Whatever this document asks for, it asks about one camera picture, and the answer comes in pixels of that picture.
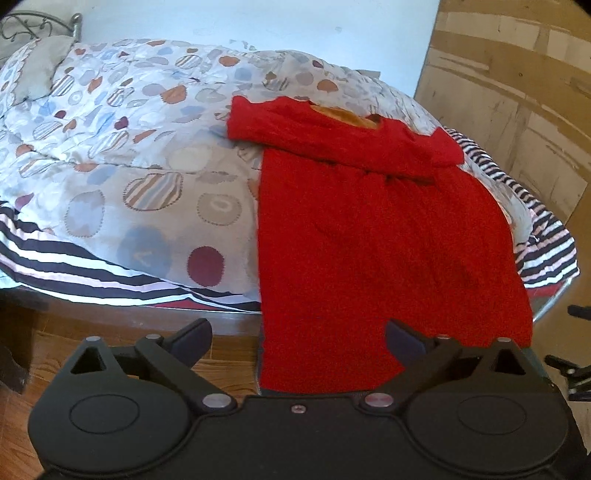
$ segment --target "white wall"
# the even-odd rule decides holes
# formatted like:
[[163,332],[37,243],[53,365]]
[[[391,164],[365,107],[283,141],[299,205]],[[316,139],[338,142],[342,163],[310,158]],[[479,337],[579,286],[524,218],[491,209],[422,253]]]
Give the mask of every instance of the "white wall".
[[87,43],[167,38],[247,50],[301,50],[377,70],[414,95],[439,0],[25,0],[84,16]]

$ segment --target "bed leg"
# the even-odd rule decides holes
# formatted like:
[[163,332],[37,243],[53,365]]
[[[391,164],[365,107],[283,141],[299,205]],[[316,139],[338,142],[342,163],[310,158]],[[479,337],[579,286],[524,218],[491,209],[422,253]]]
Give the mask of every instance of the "bed leg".
[[10,390],[22,394],[29,372],[14,361],[12,352],[0,343],[0,382]]

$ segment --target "bed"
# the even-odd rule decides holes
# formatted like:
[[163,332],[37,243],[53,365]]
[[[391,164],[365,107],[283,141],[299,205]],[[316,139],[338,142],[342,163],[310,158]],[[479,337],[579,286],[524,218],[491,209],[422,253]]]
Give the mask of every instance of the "bed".
[[[5,298],[39,310],[143,327],[186,323],[200,311],[215,333],[257,335],[261,151],[225,138],[231,97],[310,99],[399,118],[423,134],[439,125],[379,80],[300,52],[240,53],[159,38],[85,45],[80,15],[63,22],[13,12],[11,20],[23,31],[2,28],[4,38],[33,40],[0,73],[0,287]],[[49,25],[71,42],[49,91],[33,99],[21,85],[41,77],[27,75],[26,65],[44,45],[40,31],[52,36]],[[477,143],[447,132],[466,154],[462,168],[489,189],[511,225],[536,321],[579,274],[574,240]],[[199,228],[199,220],[178,221],[191,203]]]

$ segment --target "shirt sleeve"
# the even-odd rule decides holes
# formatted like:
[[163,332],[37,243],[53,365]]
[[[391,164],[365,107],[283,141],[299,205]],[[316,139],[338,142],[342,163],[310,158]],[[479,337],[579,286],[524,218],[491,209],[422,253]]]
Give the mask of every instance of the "shirt sleeve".
[[[457,146],[443,130],[442,133]],[[315,111],[309,102],[288,97],[250,103],[235,96],[228,119],[228,138],[314,160],[427,181],[433,178],[434,157],[441,156],[440,149],[433,148],[436,139],[415,134],[403,122],[380,118],[376,129],[356,127]]]

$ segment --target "red shirt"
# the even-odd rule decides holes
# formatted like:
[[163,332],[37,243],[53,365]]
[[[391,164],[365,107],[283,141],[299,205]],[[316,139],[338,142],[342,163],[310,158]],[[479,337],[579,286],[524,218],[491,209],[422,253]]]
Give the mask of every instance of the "red shirt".
[[371,390],[402,370],[396,318],[465,345],[528,346],[532,312],[496,200],[442,129],[375,129],[307,102],[234,97],[228,136],[267,145],[259,188],[261,386]]

